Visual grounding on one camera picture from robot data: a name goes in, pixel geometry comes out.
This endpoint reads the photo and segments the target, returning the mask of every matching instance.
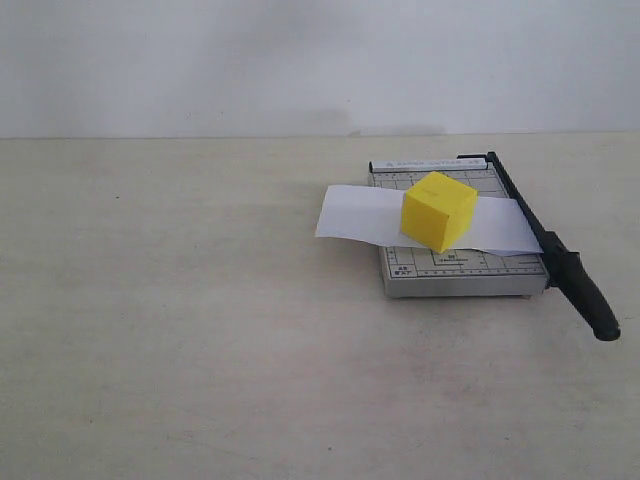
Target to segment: white paper strip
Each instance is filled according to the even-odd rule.
[[[381,247],[426,248],[400,231],[404,191],[331,185],[325,194],[316,237],[345,238]],[[453,248],[502,256],[542,253],[518,203],[478,197],[471,229]]]

